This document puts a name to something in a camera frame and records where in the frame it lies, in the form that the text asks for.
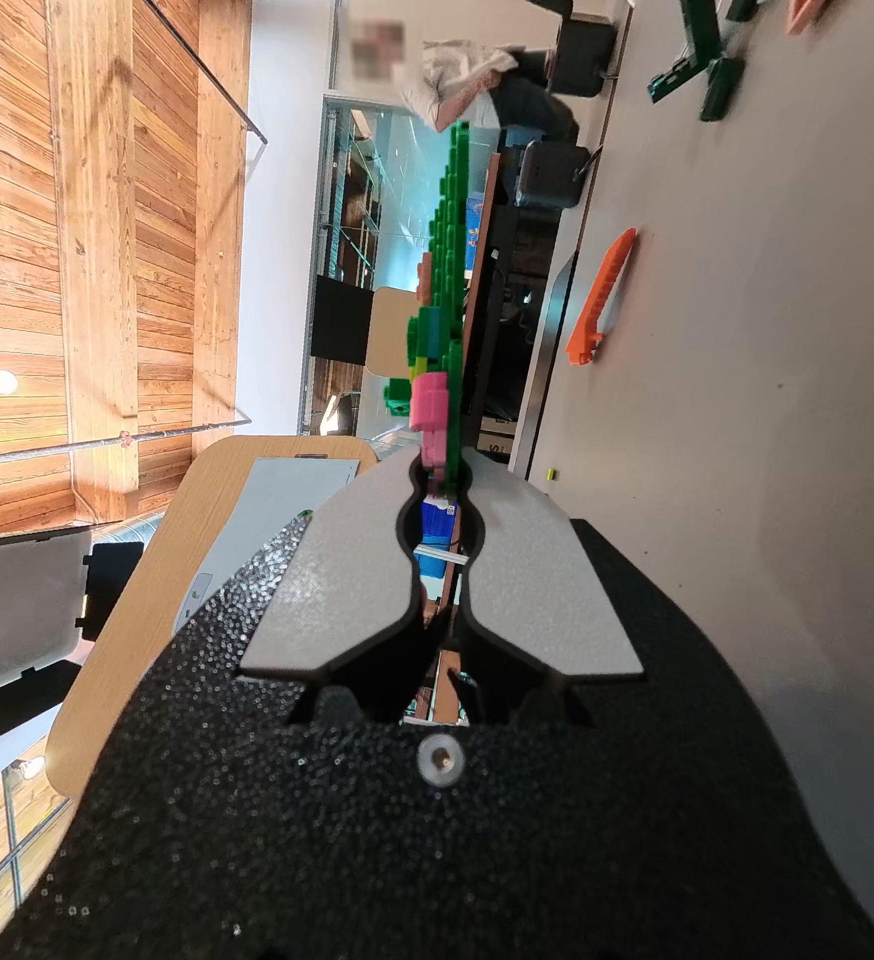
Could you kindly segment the pale blue instruction page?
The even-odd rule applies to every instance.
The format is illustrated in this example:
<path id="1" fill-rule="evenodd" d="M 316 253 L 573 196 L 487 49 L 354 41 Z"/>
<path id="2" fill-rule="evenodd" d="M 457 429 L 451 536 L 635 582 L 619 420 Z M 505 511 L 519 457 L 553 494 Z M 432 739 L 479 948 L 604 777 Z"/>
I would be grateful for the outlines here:
<path id="1" fill-rule="evenodd" d="M 355 459 L 256 459 L 235 506 L 191 579 L 172 634 L 297 516 L 316 510 L 352 481 L 358 467 Z"/>

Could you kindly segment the black battery charger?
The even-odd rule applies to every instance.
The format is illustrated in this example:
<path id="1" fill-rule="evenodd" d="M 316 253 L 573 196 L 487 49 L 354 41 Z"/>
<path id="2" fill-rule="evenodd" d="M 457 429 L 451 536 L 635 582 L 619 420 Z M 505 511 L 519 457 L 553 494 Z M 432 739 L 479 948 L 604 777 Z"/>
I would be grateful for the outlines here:
<path id="1" fill-rule="evenodd" d="M 589 170 L 600 156 L 563 141 L 536 140 L 527 145 L 515 186 L 520 209 L 570 210 L 580 201 Z"/>
<path id="2" fill-rule="evenodd" d="M 555 48 L 549 92 L 591 99 L 603 90 L 609 76 L 618 30 L 602 16 L 563 18 Z"/>

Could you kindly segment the black panel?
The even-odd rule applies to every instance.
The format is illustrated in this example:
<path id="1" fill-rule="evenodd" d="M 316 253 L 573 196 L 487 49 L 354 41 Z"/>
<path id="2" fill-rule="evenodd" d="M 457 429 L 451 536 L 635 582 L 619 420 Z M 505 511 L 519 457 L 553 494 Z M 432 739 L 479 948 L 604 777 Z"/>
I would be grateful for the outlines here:
<path id="1" fill-rule="evenodd" d="M 317 276 L 313 299 L 310 356 L 366 364 L 374 293 L 346 282 Z"/>

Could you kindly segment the wooden desk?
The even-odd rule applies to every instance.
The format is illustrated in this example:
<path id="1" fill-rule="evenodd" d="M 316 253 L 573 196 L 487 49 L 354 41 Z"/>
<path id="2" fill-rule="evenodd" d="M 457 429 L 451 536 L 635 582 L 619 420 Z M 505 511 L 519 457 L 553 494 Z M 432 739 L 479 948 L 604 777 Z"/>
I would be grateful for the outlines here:
<path id="1" fill-rule="evenodd" d="M 475 400 L 478 367 L 486 324 L 487 299 L 491 290 L 493 266 L 487 263 L 491 258 L 491 227 L 497 187 L 500 179 L 501 150 L 491 154 L 488 174 L 483 194 L 483 203 L 474 265 L 471 271 L 467 292 L 467 308 L 464 323 L 464 366 L 462 378 L 461 426 L 467 430 L 467 422 Z"/>

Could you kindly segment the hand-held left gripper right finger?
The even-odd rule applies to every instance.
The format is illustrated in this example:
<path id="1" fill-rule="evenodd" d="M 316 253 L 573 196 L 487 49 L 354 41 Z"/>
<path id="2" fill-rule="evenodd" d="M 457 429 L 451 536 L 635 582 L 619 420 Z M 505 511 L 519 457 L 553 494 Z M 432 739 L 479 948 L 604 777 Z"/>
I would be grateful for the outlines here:
<path id="1" fill-rule="evenodd" d="M 644 665 L 567 514 L 479 451 L 463 457 L 455 686 L 467 718 L 515 722 L 542 699 L 580 721 L 578 688 L 641 682 Z"/>

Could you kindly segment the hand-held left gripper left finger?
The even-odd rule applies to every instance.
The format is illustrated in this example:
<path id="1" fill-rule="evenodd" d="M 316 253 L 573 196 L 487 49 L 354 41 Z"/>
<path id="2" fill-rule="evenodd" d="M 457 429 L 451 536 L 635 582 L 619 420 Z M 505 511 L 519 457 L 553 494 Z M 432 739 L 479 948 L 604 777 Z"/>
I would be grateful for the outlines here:
<path id="1" fill-rule="evenodd" d="M 426 671 L 419 458 L 419 447 L 402 448 L 314 511 L 243 654 L 244 675 L 342 687 L 372 721 L 402 718 Z"/>

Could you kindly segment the grey ceiling pipe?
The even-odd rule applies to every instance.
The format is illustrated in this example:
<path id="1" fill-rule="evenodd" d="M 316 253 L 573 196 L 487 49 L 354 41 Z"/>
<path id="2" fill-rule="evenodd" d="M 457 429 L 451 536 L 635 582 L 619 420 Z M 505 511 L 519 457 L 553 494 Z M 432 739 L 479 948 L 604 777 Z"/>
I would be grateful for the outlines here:
<path id="1" fill-rule="evenodd" d="M 192 425 L 188 427 L 182 427 L 182 428 L 171 429 L 171 430 L 156 430 L 156 431 L 148 431 L 148 432 L 139 433 L 139 434 L 131 434 L 127 431 L 121 431 L 121 433 L 115 437 L 82 440 L 82 441 L 69 441 L 67 443 L 62 443 L 62 444 L 54 444 L 54 445 L 48 445 L 48 446 L 28 448 L 23 450 L 1 452 L 0 464 L 26 462 L 26 461 L 35 460 L 35 459 L 43 459 L 46 457 L 54 457 L 54 456 L 72 454 L 77 452 L 100 450 L 100 449 L 106 449 L 110 447 L 127 449 L 135 445 L 152 442 L 152 441 L 176 439 L 181 437 L 191 437 L 197 434 L 203 434 L 203 433 L 218 431 L 222 429 L 232 429 L 239 426 L 250 426 L 250 425 L 252 425 L 252 419 L 243 415 L 238 419 L 233 419 L 229 421 Z"/>

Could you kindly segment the black ceiling rod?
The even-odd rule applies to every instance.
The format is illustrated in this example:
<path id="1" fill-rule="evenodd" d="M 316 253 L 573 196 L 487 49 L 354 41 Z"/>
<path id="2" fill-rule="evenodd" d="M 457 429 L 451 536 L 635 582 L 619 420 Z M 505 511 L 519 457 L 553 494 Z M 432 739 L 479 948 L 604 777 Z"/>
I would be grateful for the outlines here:
<path id="1" fill-rule="evenodd" d="M 250 115 L 246 113 L 245 109 L 240 106 L 239 102 L 237 102 L 237 100 L 230 94 L 218 77 L 209 69 L 203 58 L 183 36 L 179 29 L 173 24 L 173 22 L 167 17 L 167 15 L 161 10 L 155 1 L 145 1 L 144 4 L 156 17 L 158 22 L 165 28 L 165 30 L 167 30 L 173 40 L 179 44 L 183 52 L 197 66 L 203 77 L 206 78 L 212 87 L 221 94 L 227 104 L 237 114 L 245 129 L 256 136 L 261 146 L 266 148 L 269 140 L 263 133 L 262 129 L 251 119 Z"/>

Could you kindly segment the dark green lego assembly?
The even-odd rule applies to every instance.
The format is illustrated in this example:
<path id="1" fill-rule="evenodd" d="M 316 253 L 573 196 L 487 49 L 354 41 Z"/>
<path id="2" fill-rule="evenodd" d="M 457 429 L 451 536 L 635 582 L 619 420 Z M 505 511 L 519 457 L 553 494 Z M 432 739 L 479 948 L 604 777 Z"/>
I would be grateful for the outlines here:
<path id="1" fill-rule="evenodd" d="M 686 53 L 671 68 L 648 84 L 653 104 L 704 75 L 707 87 L 699 119 L 704 123 L 724 120 L 731 110 L 746 69 L 742 57 L 729 55 L 722 40 L 716 3 L 681 1 Z"/>

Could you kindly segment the silver air duct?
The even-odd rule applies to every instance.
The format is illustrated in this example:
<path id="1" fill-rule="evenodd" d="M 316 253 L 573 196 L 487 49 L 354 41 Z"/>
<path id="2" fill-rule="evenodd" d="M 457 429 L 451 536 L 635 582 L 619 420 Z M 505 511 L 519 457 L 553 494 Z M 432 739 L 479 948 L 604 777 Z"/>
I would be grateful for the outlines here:
<path id="1" fill-rule="evenodd" d="M 165 508 L 149 510 L 142 515 L 122 521 L 95 525 L 91 533 L 91 543 L 94 546 L 139 543 L 146 547 L 155 535 L 165 512 Z"/>

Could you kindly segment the round green lego build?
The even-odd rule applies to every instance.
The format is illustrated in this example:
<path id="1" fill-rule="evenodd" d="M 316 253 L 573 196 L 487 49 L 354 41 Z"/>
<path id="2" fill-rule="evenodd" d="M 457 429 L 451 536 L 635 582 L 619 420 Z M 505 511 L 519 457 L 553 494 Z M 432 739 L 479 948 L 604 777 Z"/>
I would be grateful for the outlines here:
<path id="1" fill-rule="evenodd" d="M 387 411 L 419 435 L 429 494 L 449 501 L 458 499 L 463 451 L 469 154 L 469 122 L 457 121 L 419 262 L 418 311 L 407 320 L 409 376 L 383 389 Z"/>

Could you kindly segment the black desk mat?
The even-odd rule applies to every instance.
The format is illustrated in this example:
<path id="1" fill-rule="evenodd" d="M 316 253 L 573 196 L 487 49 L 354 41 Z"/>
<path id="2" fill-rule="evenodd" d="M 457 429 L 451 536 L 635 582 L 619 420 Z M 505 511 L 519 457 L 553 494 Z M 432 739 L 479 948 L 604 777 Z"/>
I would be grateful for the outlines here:
<path id="1" fill-rule="evenodd" d="M 563 335 L 567 305 L 578 260 L 579 252 L 575 250 L 563 264 L 563 267 L 555 274 L 553 282 L 548 287 L 546 301 L 539 319 L 534 351 L 508 465 L 512 474 L 525 481 L 529 481 L 531 478 L 542 415 Z"/>

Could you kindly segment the grey panel light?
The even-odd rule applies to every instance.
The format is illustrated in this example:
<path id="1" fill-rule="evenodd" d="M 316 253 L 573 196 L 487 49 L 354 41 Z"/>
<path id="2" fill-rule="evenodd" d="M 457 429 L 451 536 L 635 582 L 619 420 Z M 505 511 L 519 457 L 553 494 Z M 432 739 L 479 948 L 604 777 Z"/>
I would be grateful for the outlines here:
<path id="1" fill-rule="evenodd" d="M 144 548 L 86 527 L 0 536 L 0 737 L 63 701 Z"/>

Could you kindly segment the orange brick separator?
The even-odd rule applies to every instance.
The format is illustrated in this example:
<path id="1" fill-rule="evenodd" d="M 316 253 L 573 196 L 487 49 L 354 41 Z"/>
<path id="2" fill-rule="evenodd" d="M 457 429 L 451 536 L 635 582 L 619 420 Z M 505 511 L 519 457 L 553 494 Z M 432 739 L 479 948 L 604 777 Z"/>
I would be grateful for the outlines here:
<path id="1" fill-rule="evenodd" d="M 565 347 L 570 366 L 589 365 L 606 339 L 607 334 L 600 329 L 601 318 L 637 237 L 638 229 L 632 226 L 620 234 L 608 248 Z"/>

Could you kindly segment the stack of blue bins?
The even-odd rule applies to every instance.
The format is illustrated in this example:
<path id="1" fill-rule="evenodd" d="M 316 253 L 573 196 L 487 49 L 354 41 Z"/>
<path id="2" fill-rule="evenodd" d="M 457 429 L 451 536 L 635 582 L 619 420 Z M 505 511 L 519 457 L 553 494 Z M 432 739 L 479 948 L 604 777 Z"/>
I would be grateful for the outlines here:
<path id="1" fill-rule="evenodd" d="M 422 535 L 420 546 L 448 552 L 454 542 L 457 503 L 444 497 L 429 495 L 421 505 Z M 415 550 L 422 577 L 442 579 L 447 560 L 433 556 L 420 548 Z"/>

